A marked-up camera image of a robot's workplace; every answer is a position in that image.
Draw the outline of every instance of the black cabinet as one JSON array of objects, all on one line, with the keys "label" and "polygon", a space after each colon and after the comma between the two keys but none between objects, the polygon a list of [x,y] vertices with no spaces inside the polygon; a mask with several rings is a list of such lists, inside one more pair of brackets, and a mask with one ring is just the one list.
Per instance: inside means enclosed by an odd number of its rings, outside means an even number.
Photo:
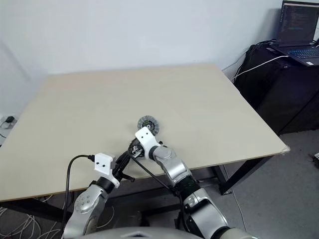
[{"label": "black cabinet", "polygon": [[[279,55],[260,46],[240,72]],[[235,86],[277,134],[319,128],[319,67],[280,58],[239,76]]]}]

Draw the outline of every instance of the laptop screen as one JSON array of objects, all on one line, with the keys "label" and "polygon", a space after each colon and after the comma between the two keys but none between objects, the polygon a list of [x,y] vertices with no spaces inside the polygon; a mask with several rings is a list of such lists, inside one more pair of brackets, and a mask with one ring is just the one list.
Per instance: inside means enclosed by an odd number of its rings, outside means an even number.
[{"label": "laptop screen", "polygon": [[283,1],[277,42],[310,43],[319,17],[319,3]]}]

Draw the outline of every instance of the laptop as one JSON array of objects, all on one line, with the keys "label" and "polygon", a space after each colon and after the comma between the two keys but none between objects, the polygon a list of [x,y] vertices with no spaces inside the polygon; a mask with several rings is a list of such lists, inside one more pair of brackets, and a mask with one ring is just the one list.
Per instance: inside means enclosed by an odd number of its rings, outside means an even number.
[{"label": "laptop", "polygon": [[319,66],[319,47],[310,44],[318,17],[319,3],[283,1],[277,41],[271,47],[305,66]]}]

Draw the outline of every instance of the laptop keyboard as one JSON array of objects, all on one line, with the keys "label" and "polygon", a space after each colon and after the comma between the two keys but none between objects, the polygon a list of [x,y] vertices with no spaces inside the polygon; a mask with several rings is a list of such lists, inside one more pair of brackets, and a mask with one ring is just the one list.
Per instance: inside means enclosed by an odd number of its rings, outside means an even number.
[{"label": "laptop keyboard", "polygon": [[299,59],[319,57],[319,48],[290,50],[288,54],[298,57]]}]

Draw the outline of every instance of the table leg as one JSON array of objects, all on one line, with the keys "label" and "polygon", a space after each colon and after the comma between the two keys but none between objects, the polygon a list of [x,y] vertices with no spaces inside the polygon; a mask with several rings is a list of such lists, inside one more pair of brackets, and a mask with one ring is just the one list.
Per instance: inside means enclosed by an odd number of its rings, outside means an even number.
[{"label": "table leg", "polygon": [[[33,198],[0,202],[0,207],[8,208],[40,218],[45,218],[59,223],[62,222],[62,209],[43,203]],[[68,212],[67,219],[69,219],[70,217],[71,213]]]},{"label": "table leg", "polygon": [[266,163],[270,157],[256,158],[247,160],[228,180],[225,178],[224,169],[215,166],[214,170],[219,179],[219,191],[222,195],[231,193],[231,189],[248,178],[259,167]]}]

